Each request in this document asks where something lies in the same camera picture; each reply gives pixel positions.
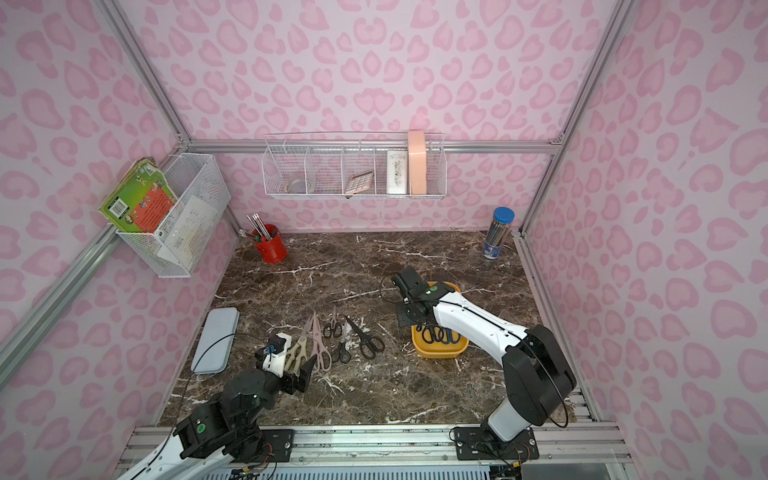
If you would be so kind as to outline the pink kitchen scissors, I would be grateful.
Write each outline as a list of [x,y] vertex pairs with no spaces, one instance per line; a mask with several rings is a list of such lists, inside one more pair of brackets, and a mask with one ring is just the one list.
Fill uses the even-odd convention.
[[314,369],[320,373],[327,373],[331,369],[332,358],[323,343],[323,332],[316,312],[311,317],[310,337],[312,340],[311,355],[315,357]]

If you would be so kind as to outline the yellow storage box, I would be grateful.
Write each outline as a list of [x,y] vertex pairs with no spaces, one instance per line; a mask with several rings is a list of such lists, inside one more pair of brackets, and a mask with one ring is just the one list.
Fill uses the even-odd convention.
[[427,324],[412,326],[411,340],[418,355],[425,359],[453,359],[469,345],[469,341],[457,332]]

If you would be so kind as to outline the medium black scissors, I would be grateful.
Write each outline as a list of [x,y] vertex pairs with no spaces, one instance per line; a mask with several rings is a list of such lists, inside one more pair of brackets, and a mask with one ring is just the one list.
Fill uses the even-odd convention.
[[346,347],[346,338],[342,336],[337,347],[331,353],[331,360],[334,364],[348,364],[351,361],[352,355]]

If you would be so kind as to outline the all black scissors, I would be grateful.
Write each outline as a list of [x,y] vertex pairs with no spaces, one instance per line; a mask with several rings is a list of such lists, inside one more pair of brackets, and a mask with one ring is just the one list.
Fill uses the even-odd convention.
[[363,331],[349,316],[346,316],[345,320],[357,335],[360,352],[365,359],[374,360],[379,353],[384,352],[385,344],[380,337]]

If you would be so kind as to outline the small black scissors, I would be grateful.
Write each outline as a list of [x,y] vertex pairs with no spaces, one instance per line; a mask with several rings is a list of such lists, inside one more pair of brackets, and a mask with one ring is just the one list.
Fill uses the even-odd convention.
[[322,329],[322,335],[324,338],[340,338],[342,332],[343,325],[339,321],[337,307],[334,306],[329,322]]

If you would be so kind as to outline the large black handled scissors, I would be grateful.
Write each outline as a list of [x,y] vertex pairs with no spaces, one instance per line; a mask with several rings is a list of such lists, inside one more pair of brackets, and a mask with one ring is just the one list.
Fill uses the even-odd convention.
[[421,334],[422,341],[425,344],[435,344],[439,343],[436,341],[436,334],[434,333],[436,327],[440,326],[422,324],[416,327],[416,331]]

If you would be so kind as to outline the blue handled scissors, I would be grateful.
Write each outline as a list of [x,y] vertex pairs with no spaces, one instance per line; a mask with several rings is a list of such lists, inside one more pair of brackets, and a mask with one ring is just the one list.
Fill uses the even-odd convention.
[[436,327],[434,329],[436,341],[444,345],[455,345],[461,341],[461,335],[445,327]]

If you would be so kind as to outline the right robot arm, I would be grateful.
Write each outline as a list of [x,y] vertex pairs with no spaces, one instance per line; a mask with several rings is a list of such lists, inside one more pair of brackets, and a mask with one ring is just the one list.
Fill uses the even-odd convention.
[[486,352],[502,368],[506,397],[483,421],[500,442],[510,442],[530,426],[541,426],[577,387],[576,376],[553,332],[526,328],[475,305],[445,282],[433,285],[412,267],[390,276],[402,300],[401,326],[449,329]]

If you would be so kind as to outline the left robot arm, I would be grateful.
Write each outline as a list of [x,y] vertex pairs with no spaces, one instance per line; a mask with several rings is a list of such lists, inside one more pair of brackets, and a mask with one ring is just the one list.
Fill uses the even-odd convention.
[[280,393],[305,392],[317,357],[303,363],[297,376],[281,377],[258,368],[242,371],[222,391],[195,407],[123,479],[202,479],[232,463],[247,467],[287,463],[294,447],[290,428],[259,426]]

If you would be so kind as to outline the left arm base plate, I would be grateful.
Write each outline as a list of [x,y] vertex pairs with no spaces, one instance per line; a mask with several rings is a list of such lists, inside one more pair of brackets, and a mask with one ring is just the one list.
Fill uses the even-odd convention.
[[247,440],[235,456],[237,463],[261,465],[270,462],[287,463],[291,459],[295,430],[291,428],[266,428]]

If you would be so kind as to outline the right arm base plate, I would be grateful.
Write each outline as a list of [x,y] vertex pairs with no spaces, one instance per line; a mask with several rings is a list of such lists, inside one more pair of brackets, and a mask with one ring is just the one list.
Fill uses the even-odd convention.
[[457,459],[500,460],[524,463],[540,458],[538,443],[533,430],[528,427],[512,440],[498,439],[486,427],[453,427],[449,439],[454,443]]

